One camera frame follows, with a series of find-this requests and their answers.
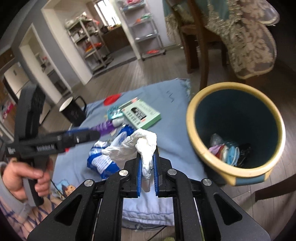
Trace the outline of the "white tissue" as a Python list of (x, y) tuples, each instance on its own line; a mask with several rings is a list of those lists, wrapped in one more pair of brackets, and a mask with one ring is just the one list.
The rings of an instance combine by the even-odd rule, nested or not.
[(119, 147), (115, 157), (115, 161), (119, 161), (119, 167), (123, 168), (128, 160), (136, 157), (140, 153), (142, 158), (142, 190), (150, 192), (153, 176), (153, 160), (152, 156), (157, 148), (157, 135), (144, 129), (137, 129), (129, 137), (127, 137)]

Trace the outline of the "yellow rimmed teal trash bin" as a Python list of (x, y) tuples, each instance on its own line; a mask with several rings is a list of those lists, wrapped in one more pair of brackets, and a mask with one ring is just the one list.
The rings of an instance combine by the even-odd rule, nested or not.
[[(220, 185), (266, 181), (285, 148), (285, 124), (278, 108), (261, 91), (242, 83), (221, 82), (199, 91), (188, 105), (186, 125), (208, 178)], [(250, 145), (242, 167), (228, 165), (209, 151), (215, 133), (232, 144)]]

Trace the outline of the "light blue cartoon blanket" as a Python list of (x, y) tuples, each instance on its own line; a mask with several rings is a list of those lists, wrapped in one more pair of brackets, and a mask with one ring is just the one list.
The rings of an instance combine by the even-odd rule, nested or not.
[(89, 104), (80, 128), (97, 129), (102, 136), (59, 154), (53, 173), (52, 193), (65, 199), (82, 182), (96, 182), (122, 170), (126, 161), (140, 158), (138, 191), (123, 202), (123, 226), (145, 229), (174, 224), (173, 200), (154, 191), (153, 155), (170, 160), (174, 169), (194, 180), (206, 177), (186, 128), (190, 99), (189, 80), (174, 79), (123, 93), (114, 104), (123, 116), (107, 120), (103, 101)]

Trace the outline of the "blue white plastic bag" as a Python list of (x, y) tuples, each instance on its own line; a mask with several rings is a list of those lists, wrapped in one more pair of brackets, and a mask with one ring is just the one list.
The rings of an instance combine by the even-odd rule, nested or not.
[(90, 149), (87, 168), (96, 172), (102, 180), (119, 171), (119, 161), (115, 161), (112, 152), (116, 155), (122, 142), (133, 132), (132, 126), (124, 125), (112, 142), (97, 141)]

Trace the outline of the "green medicine box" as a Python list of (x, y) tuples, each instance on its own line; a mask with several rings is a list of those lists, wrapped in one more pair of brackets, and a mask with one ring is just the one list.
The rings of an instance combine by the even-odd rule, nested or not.
[(147, 130), (161, 120), (161, 114), (139, 98), (119, 106), (125, 118), (136, 128)]

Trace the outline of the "black mug white inside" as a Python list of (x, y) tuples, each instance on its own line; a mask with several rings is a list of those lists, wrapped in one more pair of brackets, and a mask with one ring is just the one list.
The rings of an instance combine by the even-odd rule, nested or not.
[[(84, 108), (81, 108), (76, 103), (78, 99), (81, 99)], [(69, 97), (62, 103), (59, 112), (62, 113), (73, 126), (78, 127), (86, 120), (86, 108), (87, 104), (81, 96)]]

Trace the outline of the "purple spray bottle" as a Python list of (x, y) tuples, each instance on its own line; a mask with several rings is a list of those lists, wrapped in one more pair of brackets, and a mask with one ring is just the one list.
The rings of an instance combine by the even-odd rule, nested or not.
[(93, 131), (98, 131), (101, 136), (105, 136), (110, 134), (112, 131), (122, 126), (125, 121), (124, 117), (115, 118), (113, 120), (107, 120), (103, 123), (100, 123), (92, 128)]

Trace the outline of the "teal blister pill pack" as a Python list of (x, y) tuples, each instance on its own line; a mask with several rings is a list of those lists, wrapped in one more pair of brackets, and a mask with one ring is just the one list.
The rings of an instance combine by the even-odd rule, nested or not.
[(114, 120), (116, 118), (121, 118), (123, 116), (123, 112), (121, 111), (121, 108), (119, 105), (111, 106), (107, 110), (107, 118), (108, 120)]

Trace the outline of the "pink purple snack wrapper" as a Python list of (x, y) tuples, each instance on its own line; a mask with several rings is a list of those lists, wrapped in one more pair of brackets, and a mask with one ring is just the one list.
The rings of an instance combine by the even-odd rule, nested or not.
[(211, 154), (213, 154), (215, 157), (217, 157), (218, 159), (222, 159), (222, 155), (223, 155), (222, 152), (225, 147), (226, 146), (224, 144), (215, 145), (215, 146), (209, 148), (209, 152)]

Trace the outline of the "white refrigerator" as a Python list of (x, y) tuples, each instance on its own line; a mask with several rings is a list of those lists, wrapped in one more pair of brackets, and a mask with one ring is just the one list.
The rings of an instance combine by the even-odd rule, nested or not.
[[(8, 82), (8, 85), (12, 89), (14, 95), (16, 96), (17, 100), (19, 100), (20, 98), (22, 89), (33, 84), (32, 81), (29, 80), (29, 77), (27, 76), (19, 62), (11, 66), (4, 73), (4, 77)], [(43, 106), (43, 112), (40, 116), (40, 124), (44, 122), (50, 111), (51, 106), (48, 104), (47, 101), (45, 101)]]

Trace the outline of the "light blue face mask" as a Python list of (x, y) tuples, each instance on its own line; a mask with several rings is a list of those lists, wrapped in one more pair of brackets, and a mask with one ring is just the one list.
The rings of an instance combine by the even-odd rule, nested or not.
[(226, 157), (226, 163), (230, 166), (236, 166), (239, 157), (240, 157), (239, 147), (231, 146), (229, 148), (229, 151)]

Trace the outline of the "white metal shelf rack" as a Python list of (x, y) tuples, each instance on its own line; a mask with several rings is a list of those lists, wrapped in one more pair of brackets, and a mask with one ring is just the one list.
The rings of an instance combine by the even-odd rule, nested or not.
[(117, 1), (117, 4), (141, 59), (144, 61), (147, 58), (165, 55), (166, 50), (147, 1)]

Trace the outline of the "steel kitchen shelf rack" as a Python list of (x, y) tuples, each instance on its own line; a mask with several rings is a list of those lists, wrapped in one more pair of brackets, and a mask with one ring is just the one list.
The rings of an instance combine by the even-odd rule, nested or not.
[(65, 29), (93, 74), (107, 68), (113, 61), (99, 30), (98, 21), (81, 15), (66, 21)]

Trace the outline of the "wooden dining chair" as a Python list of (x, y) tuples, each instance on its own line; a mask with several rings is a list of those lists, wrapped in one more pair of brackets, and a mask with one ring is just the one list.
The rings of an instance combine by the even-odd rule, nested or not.
[(193, 21), (185, 20), (181, 11), (181, 1), (166, 1), (177, 21), (177, 29), (184, 46), (187, 72), (193, 73), (196, 69), (201, 71), (200, 89), (208, 83), (209, 75), (209, 46), (219, 43), (221, 47), (222, 66), (227, 66), (227, 49), (221, 38), (205, 28), (203, 14), (195, 1), (187, 1)]

